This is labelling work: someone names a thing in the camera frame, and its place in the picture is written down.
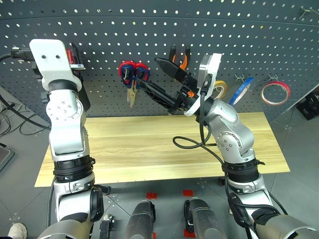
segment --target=shoe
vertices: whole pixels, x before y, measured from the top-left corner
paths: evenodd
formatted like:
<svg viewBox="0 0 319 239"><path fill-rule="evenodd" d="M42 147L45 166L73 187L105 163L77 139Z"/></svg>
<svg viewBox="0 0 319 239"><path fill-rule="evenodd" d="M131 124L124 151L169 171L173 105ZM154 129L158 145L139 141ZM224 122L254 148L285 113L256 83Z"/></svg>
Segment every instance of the shoe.
<svg viewBox="0 0 319 239"><path fill-rule="evenodd" d="M13 239L26 239L26 227L22 223L15 223L11 226L8 237Z"/></svg>

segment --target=orange-handled pliers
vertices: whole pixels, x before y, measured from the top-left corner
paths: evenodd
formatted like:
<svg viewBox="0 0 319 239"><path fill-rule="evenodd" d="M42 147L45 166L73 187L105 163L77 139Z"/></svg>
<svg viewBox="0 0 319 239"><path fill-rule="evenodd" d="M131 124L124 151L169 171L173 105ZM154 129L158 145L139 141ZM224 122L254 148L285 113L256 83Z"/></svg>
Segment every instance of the orange-handled pliers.
<svg viewBox="0 0 319 239"><path fill-rule="evenodd" d="M171 62L175 62L175 56L176 56L176 46L173 45L171 46L169 51L169 60ZM184 61L181 63L179 67L185 70L189 65L189 61L190 61L190 46L185 46Z"/></svg>

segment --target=red tape roll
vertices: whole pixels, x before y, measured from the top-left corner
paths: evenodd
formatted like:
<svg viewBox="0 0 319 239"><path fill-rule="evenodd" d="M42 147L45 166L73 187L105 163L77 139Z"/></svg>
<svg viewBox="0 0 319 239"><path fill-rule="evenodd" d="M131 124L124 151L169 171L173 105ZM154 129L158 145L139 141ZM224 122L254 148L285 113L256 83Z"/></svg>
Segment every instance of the red tape roll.
<svg viewBox="0 0 319 239"><path fill-rule="evenodd" d="M276 86L280 86L283 88L283 90L286 92L286 97L283 101L280 101L280 102L271 102L269 100L267 100L264 96L264 90L268 87L268 86L271 86L271 85L276 85ZM260 96L261 96L261 99L268 105L271 105L271 106L280 106L284 103L287 102L287 100L290 98L290 95L291 95L291 90L289 88L289 86L284 83L284 82L281 82L281 81L271 81L271 82L268 82L267 84L264 85L264 87L261 89L261 93L260 93Z"/></svg>

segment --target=tape roll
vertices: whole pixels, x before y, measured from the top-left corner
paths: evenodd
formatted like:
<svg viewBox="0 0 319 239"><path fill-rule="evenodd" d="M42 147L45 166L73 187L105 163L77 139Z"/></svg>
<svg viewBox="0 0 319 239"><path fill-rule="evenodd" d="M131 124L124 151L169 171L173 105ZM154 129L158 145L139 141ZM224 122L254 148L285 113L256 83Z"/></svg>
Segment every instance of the tape roll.
<svg viewBox="0 0 319 239"><path fill-rule="evenodd" d="M275 85L275 86L280 86L280 87L286 92L286 97L285 97L285 99L284 99L283 101L280 101L280 102L271 102L271 101L269 101L269 100L267 100L267 99L265 98L265 96L264 96L264 91L265 91L265 89L266 89L267 87L273 86L273 85ZM271 81L271 82L265 84L265 85L263 86L263 88L261 89L261 93L260 93L261 99L262 99L266 104L271 105L271 106L280 106L280 105L286 103L287 100L290 98L290 95L291 95L291 90L290 90L289 86L288 86L286 83L281 82L281 81Z"/></svg>
<svg viewBox="0 0 319 239"><path fill-rule="evenodd" d="M224 81L216 81L214 85L214 89L220 89L220 92L218 96L216 96L214 99L221 99L226 95L227 92L227 84Z"/></svg>
<svg viewBox="0 0 319 239"><path fill-rule="evenodd" d="M231 106L236 104L244 96L244 94L246 94L246 92L248 91L253 81L254 81L254 78L250 77L238 88L234 96L229 101L229 104Z"/></svg>

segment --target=wooden table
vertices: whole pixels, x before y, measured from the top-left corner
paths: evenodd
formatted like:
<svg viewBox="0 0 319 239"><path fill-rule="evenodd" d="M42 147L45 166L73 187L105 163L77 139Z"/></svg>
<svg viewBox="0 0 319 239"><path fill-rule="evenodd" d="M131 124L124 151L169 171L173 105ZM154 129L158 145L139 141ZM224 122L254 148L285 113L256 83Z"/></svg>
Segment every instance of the wooden table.
<svg viewBox="0 0 319 239"><path fill-rule="evenodd" d="M255 136L256 158L266 163L259 166L259 171L289 172L264 113L239 115ZM96 159L97 184L223 175L217 159L202 148L181 149L172 143L177 135L200 141L195 117L88 118L85 127L89 133L90 155ZM221 156L216 147L211 149ZM48 148L35 187L49 187L52 171Z"/></svg>

